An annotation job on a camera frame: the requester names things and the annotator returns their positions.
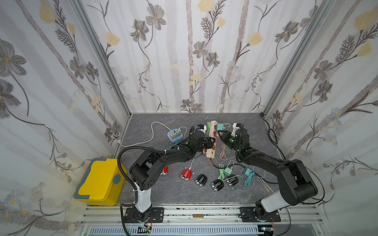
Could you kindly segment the beige power strip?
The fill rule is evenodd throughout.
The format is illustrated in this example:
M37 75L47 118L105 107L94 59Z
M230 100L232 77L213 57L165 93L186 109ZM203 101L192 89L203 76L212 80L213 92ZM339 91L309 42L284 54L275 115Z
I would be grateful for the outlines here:
M206 150L206 157L209 159L214 159L216 153L216 143L217 143L217 131L216 127L218 125L217 121L211 121L207 124L207 134L212 138L212 147Z

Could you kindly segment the light green charger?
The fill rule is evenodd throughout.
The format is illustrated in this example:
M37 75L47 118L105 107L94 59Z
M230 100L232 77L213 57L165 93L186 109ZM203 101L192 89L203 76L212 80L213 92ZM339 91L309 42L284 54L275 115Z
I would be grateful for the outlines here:
M231 173L232 173L232 168L227 167L223 170L223 174L225 177L229 177Z

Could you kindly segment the red shaver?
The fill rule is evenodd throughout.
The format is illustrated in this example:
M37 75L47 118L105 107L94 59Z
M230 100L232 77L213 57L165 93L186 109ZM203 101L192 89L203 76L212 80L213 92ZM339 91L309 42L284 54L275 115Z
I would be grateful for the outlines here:
M185 169L181 175L181 178L185 181L189 181L192 177L192 170L189 168L189 169Z
M164 167L162 172L160 173L161 176L166 176L168 174L168 166Z

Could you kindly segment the black shaver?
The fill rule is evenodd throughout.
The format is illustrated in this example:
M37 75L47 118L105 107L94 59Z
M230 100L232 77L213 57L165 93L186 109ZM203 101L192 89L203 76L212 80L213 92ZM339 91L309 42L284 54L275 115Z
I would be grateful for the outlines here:
M237 176L235 175L231 175L230 177L228 177L226 180L226 183L228 184L228 186L230 187L234 187L238 182L239 182L239 179Z
M224 188L224 183L222 180L217 179L211 183L211 187L215 192L218 192Z
M208 180L208 178L207 178L206 175L204 175L204 174L200 174L200 175L196 178L195 182L196 182L196 184L197 184L198 186L202 187L202 186L204 186L204 185L206 184L207 180Z

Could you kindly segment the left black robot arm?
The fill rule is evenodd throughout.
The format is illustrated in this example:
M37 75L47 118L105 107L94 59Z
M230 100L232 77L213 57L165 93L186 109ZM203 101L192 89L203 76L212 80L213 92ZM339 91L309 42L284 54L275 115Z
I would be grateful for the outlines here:
M212 149L216 142L202 131L189 134L180 144L170 149L157 150L151 147L130 146L122 149L117 156L117 165L122 176L129 182L135 192L133 208L139 213L146 213L152 207L151 188L156 184L163 169L171 164L185 163L195 158L198 152ZM131 149L143 150L139 158L129 169L130 176L124 171L121 163L123 154Z

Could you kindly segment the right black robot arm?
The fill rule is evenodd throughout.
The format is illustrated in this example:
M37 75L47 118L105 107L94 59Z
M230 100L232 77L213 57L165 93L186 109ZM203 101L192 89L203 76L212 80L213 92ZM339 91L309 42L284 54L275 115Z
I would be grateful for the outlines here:
M307 204L319 191L309 169L302 161L275 158L250 145L250 137L243 124L237 123L232 131L217 132L220 140L235 151L237 162L259 167L277 178L278 191L256 202L257 213L273 213L279 209Z

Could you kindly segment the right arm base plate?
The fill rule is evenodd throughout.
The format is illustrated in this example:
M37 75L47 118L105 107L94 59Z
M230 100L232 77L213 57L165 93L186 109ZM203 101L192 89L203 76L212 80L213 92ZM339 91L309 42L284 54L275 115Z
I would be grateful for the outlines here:
M238 215L243 222L261 222L273 223L281 222L281 217L278 211L266 212L262 207L240 207Z

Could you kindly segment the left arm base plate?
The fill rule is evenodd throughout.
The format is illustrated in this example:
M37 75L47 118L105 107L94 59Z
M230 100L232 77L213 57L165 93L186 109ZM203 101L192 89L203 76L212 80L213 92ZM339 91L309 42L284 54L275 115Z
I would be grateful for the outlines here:
M123 216L125 223L162 223L163 207L150 207L145 212L139 212L136 207L128 207Z

